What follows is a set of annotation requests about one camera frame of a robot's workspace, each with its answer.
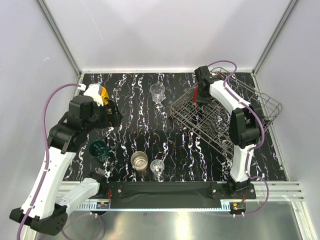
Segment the yellow mug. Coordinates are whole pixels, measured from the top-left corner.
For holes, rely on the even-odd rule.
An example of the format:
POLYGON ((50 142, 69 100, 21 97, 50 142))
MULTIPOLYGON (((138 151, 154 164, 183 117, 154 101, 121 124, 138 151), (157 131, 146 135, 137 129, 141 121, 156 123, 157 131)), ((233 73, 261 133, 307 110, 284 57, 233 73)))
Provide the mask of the yellow mug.
POLYGON ((108 105, 110 97, 109 97, 108 91, 107 91, 107 89, 105 87, 102 87, 100 96, 102 98, 103 104, 104 105, 108 105))

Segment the dark green mug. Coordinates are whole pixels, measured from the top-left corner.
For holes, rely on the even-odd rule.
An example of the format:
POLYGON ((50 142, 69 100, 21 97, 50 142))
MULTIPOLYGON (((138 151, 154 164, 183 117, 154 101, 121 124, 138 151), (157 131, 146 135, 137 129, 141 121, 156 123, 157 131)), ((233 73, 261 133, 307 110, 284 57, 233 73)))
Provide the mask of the dark green mug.
POLYGON ((96 140, 89 146, 90 155, 99 163, 105 163, 110 156, 110 149, 102 140, 96 140))

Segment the red mug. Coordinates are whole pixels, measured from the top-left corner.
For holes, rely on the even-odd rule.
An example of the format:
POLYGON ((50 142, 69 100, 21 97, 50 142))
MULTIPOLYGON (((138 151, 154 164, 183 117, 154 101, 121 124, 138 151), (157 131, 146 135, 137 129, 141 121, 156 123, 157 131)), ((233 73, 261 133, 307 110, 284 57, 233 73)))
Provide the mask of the red mug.
POLYGON ((196 104, 197 103, 197 95, 198 95, 198 85, 195 86, 194 88, 194 94, 192 97, 193 102, 196 104))

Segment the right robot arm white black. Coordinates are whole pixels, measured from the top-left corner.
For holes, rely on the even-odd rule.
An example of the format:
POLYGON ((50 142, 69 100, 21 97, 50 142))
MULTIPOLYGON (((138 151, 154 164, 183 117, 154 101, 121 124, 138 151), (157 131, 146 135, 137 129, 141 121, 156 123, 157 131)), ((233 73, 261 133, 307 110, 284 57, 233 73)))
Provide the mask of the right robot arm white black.
POLYGON ((254 150, 265 140, 262 110, 240 97, 228 84, 228 78, 213 75, 207 65, 194 71, 198 81, 193 101, 208 103, 215 98, 230 114, 228 135, 234 145, 233 163, 226 183, 226 192, 239 198, 250 187, 250 164, 254 150))

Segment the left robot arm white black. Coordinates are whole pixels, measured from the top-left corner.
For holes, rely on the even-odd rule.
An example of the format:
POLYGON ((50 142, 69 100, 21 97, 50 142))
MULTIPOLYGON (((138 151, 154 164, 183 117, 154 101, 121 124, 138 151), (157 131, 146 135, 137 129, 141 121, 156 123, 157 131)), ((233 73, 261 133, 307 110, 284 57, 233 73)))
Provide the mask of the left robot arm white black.
POLYGON ((62 197, 58 191, 66 170, 87 135, 95 129, 118 127, 122 115, 113 99, 102 98, 99 105, 91 96, 78 95, 69 102, 68 111, 45 137, 45 157, 29 194, 21 207, 12 209, 9 219, 21 227, 55 236, 65 226, 68 216, 91 197, 107 195, 103 174, 89 172, 82 182, 62 197))

